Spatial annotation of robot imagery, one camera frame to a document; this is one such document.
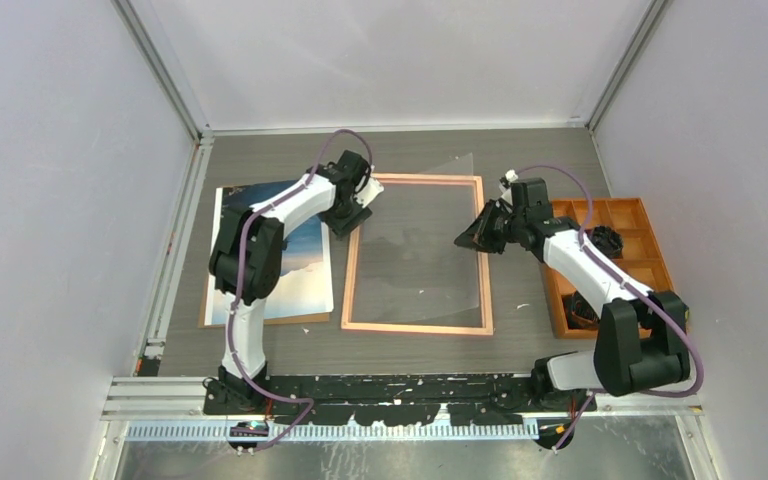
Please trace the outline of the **pink wooden picture frame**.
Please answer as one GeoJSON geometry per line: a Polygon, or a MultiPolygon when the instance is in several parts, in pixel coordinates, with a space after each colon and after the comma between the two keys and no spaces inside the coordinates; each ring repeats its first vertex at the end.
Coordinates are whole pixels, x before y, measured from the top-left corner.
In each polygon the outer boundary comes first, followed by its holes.
{"type": "MultiPolygon", "coordinates": [[[[483,181],[482,178],[477,175],[375,173],[373,178],[382,184],[392,185],[470,187],[473,197],[472,217],[475,218],[484,206],[483,181]]],[[[494,334],[489,259],[486,253],[477,253],[476,260],[479,287],[479,310],[482,321],[480,327],[354,322],[352,320],[352,314],[358,273],[361,233],[362,228],[357,227],[350,234],[348,240],[348,257],[340,320],[340,326],[343,330],[458,336],[492,336],[494,334]]]]}

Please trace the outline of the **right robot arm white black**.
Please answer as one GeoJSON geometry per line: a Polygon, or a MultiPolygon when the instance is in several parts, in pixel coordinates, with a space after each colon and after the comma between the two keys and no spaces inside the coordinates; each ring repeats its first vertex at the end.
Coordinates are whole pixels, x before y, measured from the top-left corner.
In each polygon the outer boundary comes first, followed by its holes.
{"type": "Polygon", "coordinates": [[[686,304],[672,291],[655,291],[631,277],[578,222],[556,215],[543,179],[510,173],[500,186],[501,196],[485,204],[455,245],[488,254],[522,247],[564,277],[598,319],[593,349],[535,362],[534,403],[556,410],[571,390],[679,398],[671,387],[687,380],[693,383],[686,394],[696,393],[704,369],[686,331],[686,304]]]}

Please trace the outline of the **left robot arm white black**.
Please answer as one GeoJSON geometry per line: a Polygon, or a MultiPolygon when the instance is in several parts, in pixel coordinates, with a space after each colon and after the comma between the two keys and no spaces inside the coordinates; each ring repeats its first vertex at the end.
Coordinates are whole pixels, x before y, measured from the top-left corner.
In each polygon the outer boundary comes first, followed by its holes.
{"type": "Polygon", "coordinates": [[[223,216],[208,264],[221,293],[231,293],[225,351],[216,381],[240,412],[264,405],[264,311],[280,279],[287,236],[316,217],[339,239],[372,214],[382,192],[370,160],[346,150],[335,162],[315,164],[294,184],[246,209],[223,216]]]}

